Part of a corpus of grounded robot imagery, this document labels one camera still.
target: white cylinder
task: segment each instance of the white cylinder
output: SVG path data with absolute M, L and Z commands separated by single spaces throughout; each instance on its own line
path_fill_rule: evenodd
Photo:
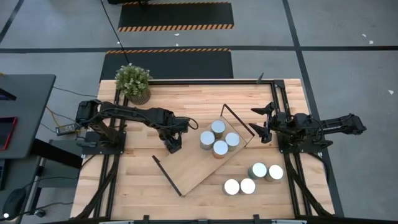
M 228 151 L 234 151 L 240 142 L 240 137 L 236 133 L 228 133 L 225 137 L 225 142 L 228 145 Z
M 227 180 L 223 185 L 223 192 L 226 195 L 236 195 L 239 192 L 239 189 L 239 183 L 234 179 Z
M 256 189 L 256 184 L 252 179 L 246 178 L 241 181 L 241 193 L 242 194 L 253 194 Z
M 267 167 L 263 163 L 257 162 L 249 168 L 248 175 L 253 180 L 264 178 L 267 175 Z
M 200 147 L 204 150 L 211 150 L 215 141 L 214 134 L 211 131 L 204 131 L 200 134 Z
M 228 145 L 223 140 L 218 140 L 213 145 L 213 157 L 216 159 L 222 159 L 228 152 Z
M 265 176 L 265 180 L 272 182 L 280 180 L 284 176 L 284 170 L 278 165 L 272 165 L 268 169 L 268 174 Z
M 211 131 L 216 136 L 216 139 L 221 139 L 225 131 L 225 124 L 223 121 L 216 120 L 211 124 Z

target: red object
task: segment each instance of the red object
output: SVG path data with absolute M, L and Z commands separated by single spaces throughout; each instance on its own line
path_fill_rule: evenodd
M 11 140 L 12 133 L 14 132 L 15 125 L 17 124 L 17 118 L 16 117 L 13 117 L 13 118 L 0 118 L 0 123 L 2 121 L 5 121 L 5 122 L 12 121 L 12 126 L 11 126 L 11 130 L 9 130 L 9 133 L 7 135 L 6 143 L 4 144 L 3 148 L 0 149 L 0 151 L 4 151 L 4 150 L 7 149 L 7 146 L 9 144 L 10 140 Z

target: chair wheel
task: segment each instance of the chair wheel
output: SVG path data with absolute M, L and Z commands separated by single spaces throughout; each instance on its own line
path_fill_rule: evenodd
M 45 216 L 45 211 L 44 211 L 44 210 L 41 210 L 41 209 L 37 209 L 37 210 L 35 211 L 35 216 L 42 218 L 42 217 Z

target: white cap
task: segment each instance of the white cap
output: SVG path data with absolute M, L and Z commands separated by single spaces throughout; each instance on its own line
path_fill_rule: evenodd
M 203 144 L 209 146 L 214 143 L 215 137 L 214 134 L 211 131 L 204 131 L 200 135 L 200 142 Z
M 252 179 L 246 178 L 241 181 L 241 190 L 245 194 L 252 194 L 256 189 L 256 184 Z
M 216 154 L 222 156 L 228 152 L 228 145 L 224 141 L 219 140 L 214 143 L 213 150 Z
M 261 162 L 257 162 L 253 165 L 252 171 L 256 177 L 265 177 L 267 174 L 267 167 Z
M 240 138 L 236 133 L 228 133 L 225 137 L 225 141 L 229 146 L 237 146 Z
M 224 122 L 220 120 L 213 121 L 213 123 L 211 124 L 211 130 L 213 130 L 215 133 L 222 133 L 223 131 L 225 131 Z
M 272 165 L 268 172 L 274 180 L 279 180 L 284 176 L 284 170 L 278 165 Z
M 239 183 L 234 179 L 229 179 L 224 183 L 224 190 L 229 195 L 236 195 L 239 192 Z

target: hazard tape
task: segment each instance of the hazard tape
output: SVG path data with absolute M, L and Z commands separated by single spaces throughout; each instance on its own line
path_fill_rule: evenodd
M 153 3 L 147 3 L 148 5 L 163 5 L 163 4 L 227 4 L 229 2 L 169 2 L 169 3 L 162 3 L 162 2 L 153 2 Z M 124 3 L 123 6 L 127 5 L 138 5 L 138 2 L 127 2 Z
M 152 49 L 152 50 L 109 50 L 106 54 L 137 54 L 137 53 L 167 53 L 167 52 L 214 52 L 231 51 L 231 49 Z
M 206 24 L 206 25 L 173 25 L 173 26 L 134 26 L 119 27 L 119 32 L 143 32 L 143 31 L 165 31 L 165 30 L 211 30 L 232 29 L 234 24 Z

